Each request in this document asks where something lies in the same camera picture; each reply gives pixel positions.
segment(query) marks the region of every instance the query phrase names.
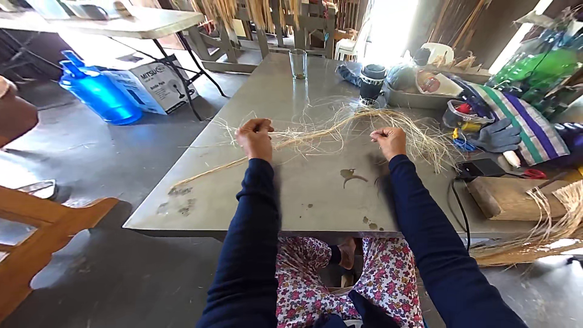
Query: gray table top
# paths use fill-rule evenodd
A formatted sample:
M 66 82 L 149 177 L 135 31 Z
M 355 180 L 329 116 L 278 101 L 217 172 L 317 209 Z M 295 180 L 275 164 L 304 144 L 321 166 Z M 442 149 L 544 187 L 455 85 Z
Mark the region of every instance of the gray table top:
M 337 110 L 339 102 L 358 99 L 358 89 L 335 73 L 338 62 L 308 59 L 308 79 L 294 80 L 287 54 L 270 54 L 192 143 L 166 176 L 146 197 L 124 228 L 155 236 L 223 236 L 237 206 L 236 193 L 247 164 L 200 177 L 181 186 L 184 193 L 169 196 L 178 181 L 244 156 L 217 122 L 239 126 L 253 116 L 268 117 L 274 127 L 284 129 L 298 118 L 317 121 Z M 415 117 L 440 119 L 435 110 L 403 110 Z M 342 152 L 301 156 L 293 149 L 276 151 L 273 156 L 276 186 L 280 193 L 282 234 L 321 234 L 344 236 L 398 236 L 400 232 L 391 205 L 386 204 L 375 179 L 386 165 L 379 165 L 381 153 L 370 142 L 369 131 L 352 133 Z M 338 150 L 338 142 L 324 142 L 321 150 Z M 437 175 L 433 167 L 416 161 L 417 172 L 433 198 L 447 214 L 456 231 L 465 236 L 463 217 L 449 187 L 453 170 Z M 350 180 L 343 188 L 340 170 L 356 169 L 367 178 Z M 491 221 L 468 193 L 463 182 L 456 183 L 468 215 L 473 238 L 500 238 L 526 232 L 532 222 Z

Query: drinking glass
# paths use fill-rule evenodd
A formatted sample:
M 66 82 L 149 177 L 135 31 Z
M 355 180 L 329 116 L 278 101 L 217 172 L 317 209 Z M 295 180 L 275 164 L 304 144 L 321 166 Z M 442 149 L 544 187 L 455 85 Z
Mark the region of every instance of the drinking glass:
M 308 77 L 308 53 L 302 49 L 290 50 L 291 74 L 295 79 Z

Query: cardboard box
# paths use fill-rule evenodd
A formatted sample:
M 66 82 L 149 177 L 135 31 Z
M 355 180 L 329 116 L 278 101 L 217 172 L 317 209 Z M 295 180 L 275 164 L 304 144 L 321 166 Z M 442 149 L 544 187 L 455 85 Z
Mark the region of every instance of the cardboard box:
M 175 55 L 169 58 L 174 65 L 181 66 Z M 188 102 L 184 85 L 169 65 L 135 54 L 130 58 L 91 64 L 98 66 L 143 111 L 167 115 Z M 188 89 L 193 99 L 198 96 L 193 85 Z

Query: black travel mug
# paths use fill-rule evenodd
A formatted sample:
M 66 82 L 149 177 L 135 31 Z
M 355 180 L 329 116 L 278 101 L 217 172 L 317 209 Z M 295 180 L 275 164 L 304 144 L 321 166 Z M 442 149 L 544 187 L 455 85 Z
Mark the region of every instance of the black travel mug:
M 381 93 L 382 83 L 387 77 L 387 69 L 382 65 L 369 64 L 360 72 L 360 103 L 369 106 Z

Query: gray glove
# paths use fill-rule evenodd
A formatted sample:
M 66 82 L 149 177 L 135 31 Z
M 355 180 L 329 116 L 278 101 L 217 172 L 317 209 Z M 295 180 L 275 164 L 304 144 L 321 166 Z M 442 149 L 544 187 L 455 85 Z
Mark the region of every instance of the gray glove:
M 503 118 L 482 128 L 477 140 L 468 137 L 468 141 L 489 152 L 515 151 L 521 142 L 519 136 L 521 128 L 507 128 L 511 123 L 512 121 L 509 118 Z

